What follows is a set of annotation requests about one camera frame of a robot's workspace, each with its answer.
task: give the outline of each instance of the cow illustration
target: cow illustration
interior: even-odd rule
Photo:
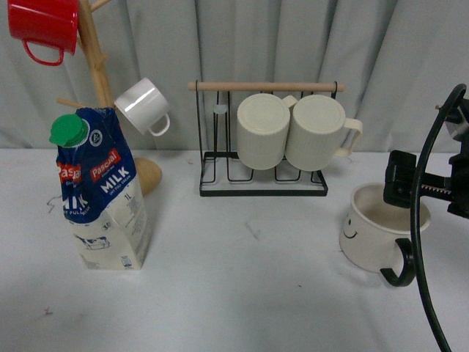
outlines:
[[[77,239],[83,242],[83,244],[87,247],[87,249],[93,249],[93,250],[104,249],[104,248],[108,248],[111,245],[105,236],[93,238],[90,240],[81,238],[80,236],[77,236],[77,235],[75,235],[75,237],[77,237]]]

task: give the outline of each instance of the milk carton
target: milk carton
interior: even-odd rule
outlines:
[[[150,239],[130,149],[112,108],[84,108],[52,125],[64,216],[90,269],[140,269]]]

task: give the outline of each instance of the wooden mug tree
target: wooden mug tree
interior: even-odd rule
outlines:
[[[90,4],[88,0],[78,0],[78,33],[77,44],[84,52],[88,63],[89,72],[95,88],[99,107],[114,107],[111,87],[108,81],[106,66],[107,55],[101,51],[95,22],[92,13],[110,2],[110,0],[98,0]],[[86,105],[75,101],[57,98],[57,103],[83,108]],[[152,161],[144,158],[134,158],[142,194],[145,195],[153,190],[161,180],[160,167]]]

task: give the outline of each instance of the mug handle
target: mug handle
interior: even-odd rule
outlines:
[[[46,42],[41,42],[38,40],[31,40],[32,43],[37,43],[40,45],[46,45],[46,46],[51,46],[50,44]],[[64,61],[64,49],[59,48],[57,46],[53,46],[53,48],[59,49],[59,59],[55,62],[49,62],[49,61],[43,61],[41,59],[38,59],[37,57],[34,56],[34,54],[31,52],[31,49],[29,49],[28,45],[28,40],[24,39],[23,40],[23,47],[24,50],[28,53],[29,57],[31,57],[35,62],[41,64],[41,65],[46,65],[46,66],[59,66],[63,61]]]
[[[298,102],[298,99],[293,95],[288,95],[282,99],[282,101],[287,105],[287,108],[290,109]]]
[[[404,259],[404,267],[399,277],[391,268],[380,269],[381,274],[387,282],[394,287],[404,287],[410,285],[414,277],[416,277],[416,268],[413,265],[412,243],[408,238],[397,238],[396,243],[401,249]]]
[[[151,128],[148,129],[148,131],[153,136],[156,136],[156,137],[162,136],[168,130],[168,128],[169,128],[169,116],[168,116],[168,114],[164,114],[164,116],[166,118],[166,126],[164,126],[164,128],[160,132],[154,132]]]
[[[347,157],[352,154],[353,147],[355,146],[358,137],[363,133],[363,123],[360,120],[346,118],[344,127],[356,130],[355,135],[353,136],[352,143],[350,143],[348,148],[338,148],[334,155]]]

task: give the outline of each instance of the white table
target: white table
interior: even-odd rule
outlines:
[[[62,215],[55,150],[0,150],[3,351],[439,351],[416,281],[403,288],[339,247],[350,192],[387,153],[336,158],[326,197],[200,197],[199,152],[134,152],[162,183],[140,271],[83,267]],[[428,172],[450,175],[448,154]],[[430,293],[453,351],[469,346],[469,221],[423,198]]]

